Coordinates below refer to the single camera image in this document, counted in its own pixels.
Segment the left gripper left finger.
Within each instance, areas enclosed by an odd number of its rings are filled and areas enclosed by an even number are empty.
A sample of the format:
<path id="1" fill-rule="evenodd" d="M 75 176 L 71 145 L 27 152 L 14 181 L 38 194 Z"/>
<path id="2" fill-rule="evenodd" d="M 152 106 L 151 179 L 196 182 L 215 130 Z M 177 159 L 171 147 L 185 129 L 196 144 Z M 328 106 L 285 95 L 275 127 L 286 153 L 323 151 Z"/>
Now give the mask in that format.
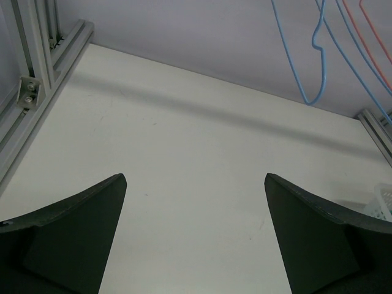
<path id="1" fill-rule="evenodd" d="M 1 222 L 1 293 L 98 293 L 126 195 L 115 174 Z"/>

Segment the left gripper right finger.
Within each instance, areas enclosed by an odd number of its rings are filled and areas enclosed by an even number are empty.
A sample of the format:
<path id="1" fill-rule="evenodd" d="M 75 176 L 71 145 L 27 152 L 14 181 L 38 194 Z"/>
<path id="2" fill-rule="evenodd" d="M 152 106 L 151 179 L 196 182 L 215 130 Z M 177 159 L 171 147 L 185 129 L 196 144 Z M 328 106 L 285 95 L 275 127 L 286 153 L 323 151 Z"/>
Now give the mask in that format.
<path id="1" fill-rule="evenodd" d="M 391 293 L 391 222 L 276 174 L 264 186 L 292 293 Z"/>

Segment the blue hanger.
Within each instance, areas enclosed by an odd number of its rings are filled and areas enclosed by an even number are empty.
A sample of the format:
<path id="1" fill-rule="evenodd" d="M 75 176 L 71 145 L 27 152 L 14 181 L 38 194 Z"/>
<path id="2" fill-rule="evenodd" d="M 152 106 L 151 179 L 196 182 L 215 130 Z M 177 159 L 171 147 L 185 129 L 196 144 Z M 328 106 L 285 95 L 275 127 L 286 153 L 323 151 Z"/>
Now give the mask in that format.
<path id="1" fill-rule="evenodd" d="M 376 79 L 380 82 L 380 84 L 386 89 L 387 93 L 391 95 L 391 85 L 383 73 L 380 66 L 377 64 L 377 61 L 373 57 L 364 37 L 361 34 L 361 31 L 350 11 L 350 7 L 347 4 L 347 1 L 336 1 L 336 5 L 342 15 L 345 26 L 359 52 L 364 62 L 367 64 L 368 68 L 375 75 Z"/>
<path id="2" fill-rule="evenodd" d="M 349 117 L 356 116 L 364 109 L 382 118 L 390 115 L 391 95 L 359 54 L 336 1 L 326 2 L 320 41 L 326 49 L 328 83 L 318 107 Z M 373 38 L 357 1 L 347 3 L 391 85 L 391 64 Z M 365 1 L 364 6 L 391 53 L 391 1 Z"/>
<path id="3" fill-rule="evenodd" d="M 326 49 L 320 31 L 326 1 L 271 1 L 288 66 L 305 105 L 323 97 L 328 81 Z"/>

